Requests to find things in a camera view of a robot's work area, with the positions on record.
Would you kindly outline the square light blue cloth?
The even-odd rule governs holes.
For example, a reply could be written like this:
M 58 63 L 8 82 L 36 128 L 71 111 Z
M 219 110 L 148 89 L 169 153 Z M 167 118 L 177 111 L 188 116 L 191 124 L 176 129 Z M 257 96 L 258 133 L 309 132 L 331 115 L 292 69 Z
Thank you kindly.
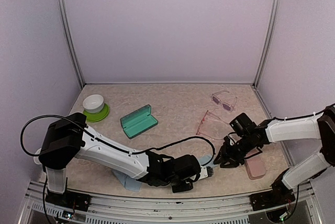
M 205 156 L 202 156 L 201 158 L 198 158 L 198 161 L 200 165 L 206 165 L 208 167 L 215 168 L 218 166 L 218 164 L 214 164 L 214 158 L 211 158 L 210 154 L 207 154 Z

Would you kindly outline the red lens pink sunglasses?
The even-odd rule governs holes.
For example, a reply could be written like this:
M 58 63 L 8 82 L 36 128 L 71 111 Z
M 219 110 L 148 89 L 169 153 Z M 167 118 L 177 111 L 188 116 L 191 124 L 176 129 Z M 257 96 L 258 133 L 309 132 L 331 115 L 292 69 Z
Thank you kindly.
M 227 122 L 207 110 L 199 123 L 196 135 L 220 141 L 223 140 L 230 132 L 231 128 Z

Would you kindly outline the grey-blue glasses case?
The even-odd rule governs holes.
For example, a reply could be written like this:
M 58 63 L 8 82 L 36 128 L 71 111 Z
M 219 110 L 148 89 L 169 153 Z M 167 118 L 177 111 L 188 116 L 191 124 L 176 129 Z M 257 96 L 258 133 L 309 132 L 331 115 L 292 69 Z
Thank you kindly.
M 158 124 L 151 115 L 151 105 L 147 104 L 120 118 L 121 127 L 129 139 L 144 133 Z

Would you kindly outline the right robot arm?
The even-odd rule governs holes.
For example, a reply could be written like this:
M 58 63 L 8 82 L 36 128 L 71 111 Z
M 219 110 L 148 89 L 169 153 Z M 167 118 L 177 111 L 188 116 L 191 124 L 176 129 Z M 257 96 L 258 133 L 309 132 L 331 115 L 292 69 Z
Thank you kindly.
M 243 165 L 247 154 L 253 149 L 261 150 L 265 145 L 291 140 L 316 139 L 321 141 L 319 151 L 283 172 L 272 184 L 274 189 L 268 193 L 268 201 L 279 205 L 288 197 L 288 190 L 300 183 L 314 178 L 334 166 L 334 105 L 310 115 L 267 119 L 259 125 L 245 113 L 241 113 L 230 124 L 239 140 L 231 144 L 230 137 L 224 142 L 214 159 L 221 168 Z

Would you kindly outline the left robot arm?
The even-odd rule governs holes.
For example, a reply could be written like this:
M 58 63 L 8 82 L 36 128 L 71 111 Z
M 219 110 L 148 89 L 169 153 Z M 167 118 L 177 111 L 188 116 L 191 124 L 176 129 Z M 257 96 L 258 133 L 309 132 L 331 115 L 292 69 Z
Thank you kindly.
M 63 206 L 73 201 L 66 188 L 66 166 L 73 158 L 96 162 L 150 186 L 170 185 L 175 193 L 191 190 L 193 183 L 207 177 L 193 155 L 173 158 L 129 148 L 87 125 L 84 114 L 74 113 L 49 125 L 38 155 L 46 169 L 48 190 Z

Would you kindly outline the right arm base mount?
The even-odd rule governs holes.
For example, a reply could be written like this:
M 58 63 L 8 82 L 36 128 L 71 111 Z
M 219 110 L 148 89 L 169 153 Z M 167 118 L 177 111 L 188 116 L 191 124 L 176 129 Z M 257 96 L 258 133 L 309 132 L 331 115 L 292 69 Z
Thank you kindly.
M 294 202 L 296 197 L 292 189 L 288 189 L 281 178 L 277 178 L 271 185 L 269 191 L 255 193 L 250 195 L 250 201 L 253 211 L 268 209 L 289 202 Z

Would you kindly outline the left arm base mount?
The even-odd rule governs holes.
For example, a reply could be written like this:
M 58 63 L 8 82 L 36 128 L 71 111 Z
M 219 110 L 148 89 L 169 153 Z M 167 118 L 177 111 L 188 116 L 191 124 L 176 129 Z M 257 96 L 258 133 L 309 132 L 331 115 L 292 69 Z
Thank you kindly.
M 56 194 L 47 189 L 46 202 L 56 206 L 87 212 L 91 203 L 91 195 L 70 191 L 67 189 L 68 180 L 65 184 L 65 192 Z

